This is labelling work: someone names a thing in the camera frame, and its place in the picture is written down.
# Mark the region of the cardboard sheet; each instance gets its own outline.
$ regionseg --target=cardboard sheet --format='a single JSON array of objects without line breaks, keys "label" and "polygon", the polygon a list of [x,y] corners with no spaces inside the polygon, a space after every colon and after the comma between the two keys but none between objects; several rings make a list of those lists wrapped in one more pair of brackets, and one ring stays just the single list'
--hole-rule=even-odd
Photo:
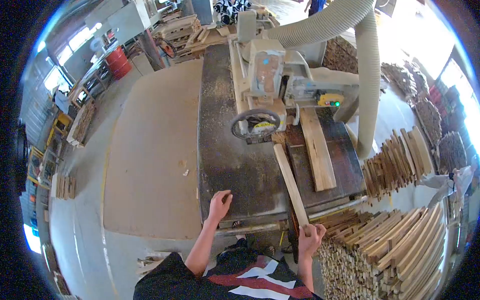
[{"label": "cardboard sheet", "polygon": [[133,86],[110,145],[106,230],[175,240],[200,233],[196,170],[202,65],[203,60],[190,60],[148,74]]}]

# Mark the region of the hand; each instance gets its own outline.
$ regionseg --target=hand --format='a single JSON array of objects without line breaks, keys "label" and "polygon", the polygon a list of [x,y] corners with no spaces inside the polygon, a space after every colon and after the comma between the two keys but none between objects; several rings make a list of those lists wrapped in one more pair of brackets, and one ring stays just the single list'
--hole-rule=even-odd
[{"label": "hand", "polygon": [[305,227],[300,226],[299,260],[300,258],[312,258],[318,247],[322,244],[322,238],[326,231],[322,224],[307,224]]},{"label": "hand", "polygon": [[303,12],[307,12],[308,7],[309,7],[311,4],[312,4],[312,0],[309,0],[309,1],[307,2],[307,6],[305,7],[305,10],[304,10]]},{"label": "hand", "polygon": [[[225,203],[223,203],[223,198],[227,196]],[[208,214],[208,219],[212,220],[216,224],[225,217],[230,208],[230,203],[232,203],[233,195],[231,190],[218,191],[213,195],[212,200],[210,200],[210,212]]]}]

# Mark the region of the dust collection hose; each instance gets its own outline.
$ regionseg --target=dust collection hose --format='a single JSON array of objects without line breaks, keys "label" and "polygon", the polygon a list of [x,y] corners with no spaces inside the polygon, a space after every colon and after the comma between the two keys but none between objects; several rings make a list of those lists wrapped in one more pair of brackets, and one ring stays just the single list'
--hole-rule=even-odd
[{"label": "dust collection hose", "polygon": [[314,16],[266,30],[262,38],[277,39],[285,48],[327,41],[355,27],[359,64],[359,135],[357,155],[370,153],[380,96],[380,55],[373,0],[335,0]]}]

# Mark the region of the handwheel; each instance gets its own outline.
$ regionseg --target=handwheel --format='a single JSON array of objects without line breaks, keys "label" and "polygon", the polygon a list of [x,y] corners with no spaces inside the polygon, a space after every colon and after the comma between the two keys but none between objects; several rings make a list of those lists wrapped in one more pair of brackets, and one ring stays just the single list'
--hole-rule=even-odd
[{"label": "handwheel", "polygon": [[[241,133],[241,121],[247,121],[248,128],[246,133]],[[231,122],[232,134],[239,139],[246,140],[252,136],[265,138],[274,133],[280,126],[280,117],[271,110],[258,108],[247,110],[237,115]]]}]

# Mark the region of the saw table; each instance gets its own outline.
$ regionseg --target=saw table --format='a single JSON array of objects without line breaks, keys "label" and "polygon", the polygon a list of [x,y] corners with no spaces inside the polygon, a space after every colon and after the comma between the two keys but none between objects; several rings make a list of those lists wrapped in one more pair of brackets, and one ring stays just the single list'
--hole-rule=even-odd
[{"label": "saw table", "polygon": [[[230,132],[237,115],[228,45],[209,46],[204,54],[198,118],[198,189],[202,222],[208,217],[215,192],[232,190],[233,201],[221,228],[244,221],[254,231],[288,219],[289,195],[273,150],[273,143],[247,144]],[[300,125],[286,131],[287,155],[307,215],[334,200],[360,195],[363,174],[345,125],[334,122],[329,108],[318,108],[337,186],[315,192],[310,161]]]}]

